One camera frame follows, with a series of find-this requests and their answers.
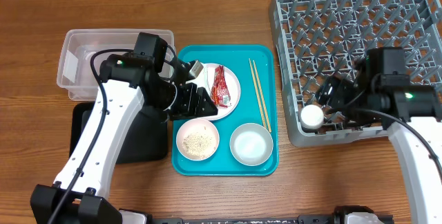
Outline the red snack wrapper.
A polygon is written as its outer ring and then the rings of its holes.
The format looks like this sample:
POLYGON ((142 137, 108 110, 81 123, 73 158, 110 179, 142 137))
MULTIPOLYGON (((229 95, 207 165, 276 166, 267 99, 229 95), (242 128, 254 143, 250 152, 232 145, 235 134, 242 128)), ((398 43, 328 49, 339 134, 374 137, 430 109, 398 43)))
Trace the red snack wrapper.
POLYGON ((218 107, 227 108, 231 104, 231 97, 225 80, 224 66, 222 65, 215 68, 214 82, 211 87, 211 99, 218 107))

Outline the white cup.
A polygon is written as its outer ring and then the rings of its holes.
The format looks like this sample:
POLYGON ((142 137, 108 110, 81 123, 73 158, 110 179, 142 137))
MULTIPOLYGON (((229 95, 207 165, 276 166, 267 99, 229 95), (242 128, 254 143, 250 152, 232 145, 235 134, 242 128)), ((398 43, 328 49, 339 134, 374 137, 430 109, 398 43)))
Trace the white cup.
POLYGON ((299 117, 301 127, 311 130, 321 128, 325 119, 323 110, 314 104, 304 106, 299 113, 299 117))

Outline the pink bowl with rice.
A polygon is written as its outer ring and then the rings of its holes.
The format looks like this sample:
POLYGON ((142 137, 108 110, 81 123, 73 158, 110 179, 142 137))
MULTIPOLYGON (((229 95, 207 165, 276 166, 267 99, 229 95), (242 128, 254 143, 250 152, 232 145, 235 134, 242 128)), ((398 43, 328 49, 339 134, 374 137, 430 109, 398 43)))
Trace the pink bowl with rice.
POLYGON ((197 118, 185 122, 178 129, 175 142, 178 151, 185 158, 202 161, 217 151, 220 135, 212 122, 197 118))

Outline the wooden chopstick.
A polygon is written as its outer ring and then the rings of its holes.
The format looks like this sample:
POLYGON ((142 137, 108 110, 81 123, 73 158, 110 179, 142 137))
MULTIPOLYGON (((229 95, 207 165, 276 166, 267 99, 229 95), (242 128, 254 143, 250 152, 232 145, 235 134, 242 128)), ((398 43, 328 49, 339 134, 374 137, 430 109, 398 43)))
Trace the wooden chopstick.
POLYGON ((271 129, 271 125, 270 125, 270 119, 269 119, 269 115, 268 115, 268 112, 267 112, 267 106, 266 106, 264 94, 262 92, 262 86, 261 86, 261 83, 260 83, 260 77, 259 77, 258 69, 257 69, 255 61, 253 60, 252 62, 253 62, 253 68, 254 68, 255 76, 256 76, 256 81, 258 83, 258 90, 259 90, 259 94, 260 94, 261 105, 262 105, 262 108, 263 108, 263 114, 264 114, 264 117, 265 117, 266 128, 267 128, 268 132, 271 133, 272 129, 271 129))
POLYGON ((260 117, 261 117, 261 120, 262 120, 262 125, 263 125, 263 127, 265 129, 267 129, 267 123, 265 121, 265 116, 264 116, 264 112, 263 112, 263 109, 262 109, 262 104, 261 104, 261 101, 260 101, 260 95, 259 95, 259 92, 258 92, 258 85, 257 85, 257 81, 256 81, 256 76, 255 76, 254 69, 253 69, 253 66, 252 66, 252 61, 251 61, 250 58, 249 58, 249 68, 250 68, 250 71, 251 71, 251 76, 252 76, 252 80, 253 80, 253 86, 254 86, 255 93, 256 93, 256 99, 257 99, 258 108, 259 108, 259 111, 260 111, 260 117))

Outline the grey bowl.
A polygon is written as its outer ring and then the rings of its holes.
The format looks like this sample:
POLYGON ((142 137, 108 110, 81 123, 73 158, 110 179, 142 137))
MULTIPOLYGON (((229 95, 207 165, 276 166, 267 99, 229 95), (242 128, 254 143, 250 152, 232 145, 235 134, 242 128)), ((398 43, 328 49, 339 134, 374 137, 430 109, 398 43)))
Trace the grey bowl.
POLYGON ((273 138, 263 126, 246 123, 233 131, 229 147, 232 156, 239 163, 254 167, 270 158, 273 152, 273 138))

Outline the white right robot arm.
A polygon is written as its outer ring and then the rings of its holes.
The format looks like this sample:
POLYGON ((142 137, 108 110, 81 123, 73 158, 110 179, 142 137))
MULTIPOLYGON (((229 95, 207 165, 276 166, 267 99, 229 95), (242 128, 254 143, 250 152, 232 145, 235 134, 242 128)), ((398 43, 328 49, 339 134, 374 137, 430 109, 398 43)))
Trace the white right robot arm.
POLYGON ((431 86, 399 73, 355 82, 333 75, 316 99, 328 115, 342 113, 356 126, 380 123, 401 165, 413 223, 441 222, 441 106, 431 86))

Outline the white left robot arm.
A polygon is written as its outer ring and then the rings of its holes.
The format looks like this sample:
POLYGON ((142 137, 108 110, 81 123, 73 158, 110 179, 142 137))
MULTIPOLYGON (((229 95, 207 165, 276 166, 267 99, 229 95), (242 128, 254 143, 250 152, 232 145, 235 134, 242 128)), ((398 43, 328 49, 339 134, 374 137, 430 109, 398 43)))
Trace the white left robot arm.
POLYGON ((127 133, 139 113, 158 122, 215 115, 206 89, 192 81, 203 65, 173 57, 173 75, 160 77, 165 54, 108 49, 91 71, 97 97, 77 146, 51 186, 37 185, 30 199, 38 223, 141 223, 151 215, 113 207, 107 200, 111 178, 127 133))

